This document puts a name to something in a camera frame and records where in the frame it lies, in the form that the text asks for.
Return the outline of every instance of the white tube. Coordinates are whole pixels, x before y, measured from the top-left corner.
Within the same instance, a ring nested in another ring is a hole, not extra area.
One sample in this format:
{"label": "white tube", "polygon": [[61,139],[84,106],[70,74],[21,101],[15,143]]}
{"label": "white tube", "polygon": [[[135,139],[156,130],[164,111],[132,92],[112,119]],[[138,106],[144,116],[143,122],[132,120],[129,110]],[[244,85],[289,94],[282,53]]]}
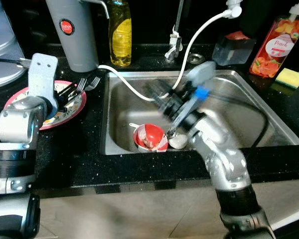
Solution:
{"label": "white tube", "polygon": [[151,99],[151,98],[148,98],[146,96],[143,96],[141,93],[139,93],[137,90],[135,90],[133,88],[133,86],[131,86],[127,80],[124,79],[124,77],[117,71],[115,70],[113,67],[110,67],[110,66],[106,66],[106,65],[99,65],[99,69],[107,69],[109,71],[112,71],[115,75],[117,75],[121,81],[124,82],[124,84],[135,94],[137,95],[138,97],[140,97],[142,100],[145,100],[145,101],[154,101],[154,99]]}
{"label": "white tube", "polygon": [[[187,58],[188,58],[188,55],[189,55],[189,51],[190,51],[190,48],[192,46],[192,44],[194,43],[194,41],[196,40],[197,36],[209,25],[211,24],[212,22],[214,22],[215,20],[217,19],[220,19],[224,16],[226,16],[228,13],[228,10],[218,14],[218,15],[215,15],[214,17],[212,17],[211,19],[209,19],[207,22],[205,22],[199,29],[197,32],[195,32],[195,34],[193,35],[193,37],[191,38],[189,44],[188,44],[188,47],[186,49],[186,52],[185,52],[185,56],[184,56],[184,60],[183,60],[183,64],[181,66],[181,70],[180,70],[180,73],[179,73],[179,76],[175,82],[175,84],[173,85],[172,89],[175,90],[176,87],[178,86],[178,84],[180,83],[180,80],[184,74],[184,70],[185,70],[185,66],[186,66],[186,62],[187,62]],[[112,71],[114,74],[116,74],[123,82],[124,84],[135,94],[137,95],[138,97],[140,97],[141,99],[145,100],[145,101],[154,101],[154,99],[152,98],[148,98],[146,96],[143,96],[141,93],[139,93],[137,90],[135,90],[128,82],[127,80],[124,79],[124,77],[117,71],[115,70],[113,67],[110,67],[110,66],[106,66],[106,65],[99,65],[98,67],[99,69],[107,69],[109,71]],[[166,93],[165,95],[162,96],[162,98],[166,98],[168,96],[168,93]]]}

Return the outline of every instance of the stainless steel sink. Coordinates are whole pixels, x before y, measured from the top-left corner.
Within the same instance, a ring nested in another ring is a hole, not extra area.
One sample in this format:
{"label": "stainless steel sink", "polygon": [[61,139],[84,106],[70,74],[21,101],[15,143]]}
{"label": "stainless steel sink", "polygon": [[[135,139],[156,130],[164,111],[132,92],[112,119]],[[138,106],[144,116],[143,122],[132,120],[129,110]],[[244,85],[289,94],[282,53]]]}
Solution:
{"label": "stainless steel sink", "polygon": [[[235,71],[215,71],[214,90],[222,95],[239,98],[256,105],[269,117],[270,125],[258,146],[297,145],[299,138],[276,115],[276,113],[257,95],[257,93]],[[157,79],[164,79],[171,85],[176,81],[179,72],[123,72],[122,75],[140,93],[148,82],[156,84]],[[133,142],[134,128],[129,123],[153,123],[163,130],[170,127],[163,115],[153,103],[145,102],[132,93],[114,74],[109,74],[106,85],[101,140],[101,153],[127,154],[138,152]],[[258,113],[218,99],[208,98],[199,111],[225,125],[232,133],[237,147],[250,147],[263,127],[263,118]]]}

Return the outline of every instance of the red circular logo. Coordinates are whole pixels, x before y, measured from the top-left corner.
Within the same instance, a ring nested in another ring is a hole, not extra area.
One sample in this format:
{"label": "red circular logo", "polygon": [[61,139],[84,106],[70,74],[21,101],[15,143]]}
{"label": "red circular logo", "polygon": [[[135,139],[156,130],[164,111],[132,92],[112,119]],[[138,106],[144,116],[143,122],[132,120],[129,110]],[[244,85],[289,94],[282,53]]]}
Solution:
{"label": "red circular logo", "polygon": [[72,35],[74,32],[74,25],[67,19],[62,19],[60,21],[60,27],[66,35]]}

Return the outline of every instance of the gray container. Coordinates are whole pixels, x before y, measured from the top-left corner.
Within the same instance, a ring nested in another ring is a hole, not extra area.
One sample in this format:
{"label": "gray container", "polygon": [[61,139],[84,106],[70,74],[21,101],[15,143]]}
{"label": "gray container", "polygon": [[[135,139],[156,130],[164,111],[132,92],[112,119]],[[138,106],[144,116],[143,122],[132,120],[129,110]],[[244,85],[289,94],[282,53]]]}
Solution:
{"label": "gray container", "polygon": [[[104,2],[89,1],[102,4],[108,17]],[[89,4],[79,0],[46,0],[46,3],[71,70],[96,69],[99,60]]]}
{"label": "gray container", "polygon": [[[0,59],[19,60],[24,58],[23,52],[15,38],[0,1]],[[0,62],[0,87],[18,79],[25,72],[16,64]]]}

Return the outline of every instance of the yellow sponge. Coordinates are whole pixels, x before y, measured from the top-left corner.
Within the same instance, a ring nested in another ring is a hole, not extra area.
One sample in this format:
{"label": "yellow sponge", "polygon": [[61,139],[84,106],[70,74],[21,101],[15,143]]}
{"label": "yellow sponge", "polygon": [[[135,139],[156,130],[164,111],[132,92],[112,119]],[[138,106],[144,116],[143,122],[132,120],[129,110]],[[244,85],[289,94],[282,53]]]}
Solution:
{"label": "yellow sponge", "polygon": [[297,89],[299,86],[299,73],[284,68],[277,76],[276,81]]}

